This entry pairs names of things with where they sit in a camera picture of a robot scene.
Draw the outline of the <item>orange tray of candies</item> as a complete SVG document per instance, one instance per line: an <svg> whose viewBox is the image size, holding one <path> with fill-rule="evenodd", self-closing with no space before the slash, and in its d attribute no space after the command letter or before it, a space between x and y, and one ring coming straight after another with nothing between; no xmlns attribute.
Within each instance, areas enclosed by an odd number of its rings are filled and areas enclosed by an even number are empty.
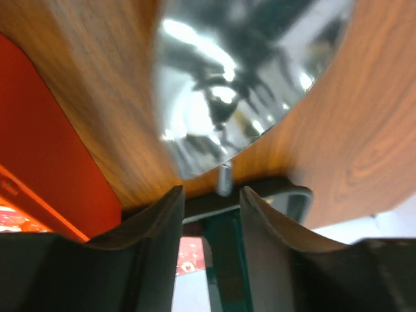
<svg viewBox="0 0 416 312"><path fill-rule="evenodd" d="M85 242L121 204L28 56L1 38L1 203Z"/></svg>

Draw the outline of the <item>dark green cup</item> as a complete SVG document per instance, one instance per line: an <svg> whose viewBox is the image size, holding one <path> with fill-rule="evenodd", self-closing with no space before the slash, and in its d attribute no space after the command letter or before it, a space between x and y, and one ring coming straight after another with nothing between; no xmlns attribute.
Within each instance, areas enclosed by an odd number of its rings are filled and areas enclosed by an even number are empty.
<svg viewBox="0 0 416 312"><path fill-rule="evenodd" d="M202 226L211 311L252 311L240 211L211 216Z"/></svg>

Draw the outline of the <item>pink dotted plate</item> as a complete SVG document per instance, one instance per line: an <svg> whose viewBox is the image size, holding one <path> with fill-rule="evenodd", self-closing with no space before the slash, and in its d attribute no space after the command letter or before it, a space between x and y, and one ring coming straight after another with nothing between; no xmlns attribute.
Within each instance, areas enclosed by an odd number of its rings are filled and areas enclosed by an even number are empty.
<svg viewBox="0 0 416 312"><path fill-rule="evenodd" d="M201 237L181 237L177 257L176 275L205 270Z"/></svg>

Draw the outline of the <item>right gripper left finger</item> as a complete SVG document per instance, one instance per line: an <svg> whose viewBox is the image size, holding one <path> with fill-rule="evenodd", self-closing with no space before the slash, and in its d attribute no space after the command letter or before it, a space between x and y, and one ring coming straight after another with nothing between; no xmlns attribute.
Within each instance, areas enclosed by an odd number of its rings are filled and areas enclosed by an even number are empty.
<svg viewBox="0 0 416 312"><path fill-rule="evenodd" d="M1 235L2 311L169 311L183 187L86 243L57 233Z"/></svg>

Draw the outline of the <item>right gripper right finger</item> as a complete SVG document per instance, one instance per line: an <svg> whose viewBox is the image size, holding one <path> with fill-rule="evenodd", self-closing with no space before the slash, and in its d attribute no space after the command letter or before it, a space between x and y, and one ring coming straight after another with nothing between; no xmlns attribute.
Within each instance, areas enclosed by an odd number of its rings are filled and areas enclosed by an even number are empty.
<svg viewBox="0 0 416 312"><path fill-rule="evenodd" d="M251 188L240 215L254 311L414 311L415 240L328 239Z"/></svg>

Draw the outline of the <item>black serving tray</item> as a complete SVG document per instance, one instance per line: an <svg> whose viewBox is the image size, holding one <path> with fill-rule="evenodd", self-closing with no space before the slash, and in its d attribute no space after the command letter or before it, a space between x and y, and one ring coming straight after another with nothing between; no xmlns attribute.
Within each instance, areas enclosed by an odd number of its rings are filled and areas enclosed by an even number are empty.
<svg viewBox="0 0 416 312"><path fill-rule="evenodd" d="M284 175L253 179L237 184L220 176L215 191L191 197L184 203L183 227L186 236L200 236L212 223L240 211L240 190L250 187L274 210L302 223L313 201L313 192L295 185Z"/></svg>

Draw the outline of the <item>metal scoop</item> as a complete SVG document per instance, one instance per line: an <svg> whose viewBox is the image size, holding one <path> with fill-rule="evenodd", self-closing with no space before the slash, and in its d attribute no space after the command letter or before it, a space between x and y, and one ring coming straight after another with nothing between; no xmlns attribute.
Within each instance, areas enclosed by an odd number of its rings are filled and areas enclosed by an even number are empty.
<svg viewBox="0 0 416 312"><path fill-rule="evenodd" d="M353 1L163 1L155 121L181 179L218 170L278 125L333 62Z"/></svg>

